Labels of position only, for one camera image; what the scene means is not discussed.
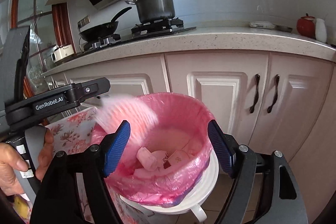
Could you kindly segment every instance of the pan handle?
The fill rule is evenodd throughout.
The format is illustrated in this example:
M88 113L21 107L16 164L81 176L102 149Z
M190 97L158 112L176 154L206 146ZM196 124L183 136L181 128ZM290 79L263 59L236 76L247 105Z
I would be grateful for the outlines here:
M125 2L130 5L135 5L137 0L125 0Z
M122 16L123 14L125 14L127 11L131 10L132 7L126 7L124 9L122 9L120 12L118 12L112 19L111 22L115 22L120 16Z

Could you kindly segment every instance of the speckled countertop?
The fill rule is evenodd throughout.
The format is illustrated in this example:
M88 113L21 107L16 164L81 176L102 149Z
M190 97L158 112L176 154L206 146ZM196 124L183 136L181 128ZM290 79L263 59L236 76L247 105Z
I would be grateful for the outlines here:
M305 55L336 62L336 49L288 32L244 27L197 28L93 52L57 66L43 76L117 58L189 50L260 50Z

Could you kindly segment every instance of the plastic bag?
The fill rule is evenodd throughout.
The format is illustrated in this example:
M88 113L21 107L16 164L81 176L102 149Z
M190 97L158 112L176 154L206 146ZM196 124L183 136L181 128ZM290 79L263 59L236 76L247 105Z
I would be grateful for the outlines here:
M171 207L179 204L201 178L209 164L212 146L208 138L208 122L214 116L206 106L192 97L175 93L156 93L135 97L136 108L144 109L144 120L129 115L123 104L128 99L105 99L97 111L97 124L91 144L99 144L108 133L114 133L125 119L131 125L131 136L115 172L105 179L123 197L143 205ZM151 178L139 178L134 170L141 168L137 151L146 147L150 152L183 149L192 159L183 165L161 170Z

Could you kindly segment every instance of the gas burner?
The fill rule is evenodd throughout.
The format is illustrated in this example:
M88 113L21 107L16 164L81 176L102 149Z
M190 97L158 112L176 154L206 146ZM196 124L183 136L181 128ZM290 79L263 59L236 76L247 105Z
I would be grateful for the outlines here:
M174 19L163 19L156 22L150 22L147 24L136 24L132 28L132 37L142 37L144 35L148 36L150 34L170 34L175 29L184 30L183 20L180 20L178 17Z
M98 38L95 41L88 42L84 45L84 51L88 51L89 49L95 50L95 49L100 49L103 47L106 47L107 45L116 43L119 41L120 35L119 34L112 34L110 37L105 37L105 38Z

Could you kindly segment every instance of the floral pattern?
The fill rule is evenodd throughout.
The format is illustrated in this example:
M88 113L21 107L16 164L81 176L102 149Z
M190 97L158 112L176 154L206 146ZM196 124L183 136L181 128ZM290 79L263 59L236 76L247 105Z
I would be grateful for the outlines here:
M92 107L48 125L55 139L54 154L59 150L68 155L84 152L90 145L91 134L96 124L95 114L96 108ZM77 174L77 184L84 217L86 221L94 223L82 174ZM112 189L109 188L109 192L124 224L148 224L141 212L125 204Z

